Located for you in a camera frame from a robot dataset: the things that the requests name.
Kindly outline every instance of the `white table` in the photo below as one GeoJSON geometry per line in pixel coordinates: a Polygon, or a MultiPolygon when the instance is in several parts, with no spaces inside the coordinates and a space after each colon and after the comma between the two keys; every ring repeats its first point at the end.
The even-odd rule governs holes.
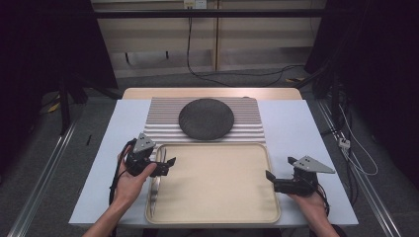
{"type": "MultiPolygon", "coordinates": [[[[117,164],[117,155],[127,141],[142,132],[151,100],[120,100],[105,133],[97,157],[86,180],[85,187],[69,220],[79,226],[92,225],[108,207],[109,186],[117,164]]],[[[293,166],[287,162],[289,156],[300,158],[309,155],[334,169],[330,156],[303,100],[259,100],[258,106],[265,130],[273,173],[277,178],[290,179],[293,166]]],[[[338,225],[356,225],[357,217],[351,207],[337,174],[318,174],[319,183],[328,195],[331,205],[329,220],[338,225]]],[[[120,221],[121,226],[137,228],[255,228],[255,227],[298,227],[306,225],[298,206],[288,196],[277,194],[282,214],[274,224],[240,225],[153,225],[145,219],[144,211],[148,195],[149,180],[120,221]]]]}

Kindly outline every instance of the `dark background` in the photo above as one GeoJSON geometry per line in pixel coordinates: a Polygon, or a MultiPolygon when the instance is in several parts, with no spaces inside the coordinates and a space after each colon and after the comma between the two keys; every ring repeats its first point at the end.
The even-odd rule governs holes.
{"type": "Polygon", "coordinates": [[[74,97],[85,86],[75,73],[101,87],[117,87],[96,19],[40,14],[45,10],[93,11],[89,0],[0,2],[0,174],[31,132],[42,96],[58,91],[61,78],[74,97]]]}
{"type": "MultiPolygon", "coordinates": [[[[357,29],[339,56],[337,74],[377,141],[419,187],[419,153],[415,147],[419,131],[415,113],[419,99],[417,3],[334,0],[328,1],[326,8],[357,10],[357,29]]],[[[0,2],[0,172],[25,142],[40,110],[42,95],[57,91],[61,78],[69,78],[70,88],[85,86],[73,79],[74,73],[101,87],[117,87],[97,21],[37,14],[47,9],[93,11],[89,0],[0,2]]],[[[307,72],[315,72],[330,59],[350,20],[323,19],[305,67],[307,72]]],[[[322,80],[329,85],[330,77],[322,80]]]]}

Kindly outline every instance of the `wooden tray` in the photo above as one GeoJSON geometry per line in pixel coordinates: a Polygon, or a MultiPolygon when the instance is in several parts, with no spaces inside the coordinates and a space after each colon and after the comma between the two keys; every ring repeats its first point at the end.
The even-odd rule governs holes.
{"type": "Polygon", "coordinates": [[[176,157],[176,164],[168,176],[151,182],[145,211],[149,222],[273,223],[279,219],[278,199],[265,177],[271,167],[264,145],[164,144],[157,150],[157,161],[163,149],[166,160],[176,157]],[[160,183],[157,196],[153,196],[155,182],[160,183]]]}

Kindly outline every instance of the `wrist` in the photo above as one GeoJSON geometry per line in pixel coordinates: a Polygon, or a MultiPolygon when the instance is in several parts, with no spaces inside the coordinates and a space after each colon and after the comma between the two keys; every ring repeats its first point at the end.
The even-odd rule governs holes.
{"type": "Polygon", "coordinates": [[[334,237],[339,236],[333,226],[330,224],[328,219],[323,219],[322,221],[317,221],[315,223],[310,223],[310,229],[318,237],[334,237]]]}
{"type": "Polygon", "coordinates": [[[126,212],[130,206],[132,205],[131,202],[128,200],[124,200],[121,198],[116,198],[110,205],[110,207],[116,211],[123,211],[126,212]]]}

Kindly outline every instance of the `cable connector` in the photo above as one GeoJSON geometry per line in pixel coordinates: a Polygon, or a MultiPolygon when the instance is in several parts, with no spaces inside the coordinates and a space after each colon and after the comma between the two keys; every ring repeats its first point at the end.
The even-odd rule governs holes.
{"type": "Polygon", "coordinates": [[[349,148],[351,148],[351,141],[350,140],[347,140],[345,138],[339,138],[338,145],[341,148],[349,149],[349,148]]]}

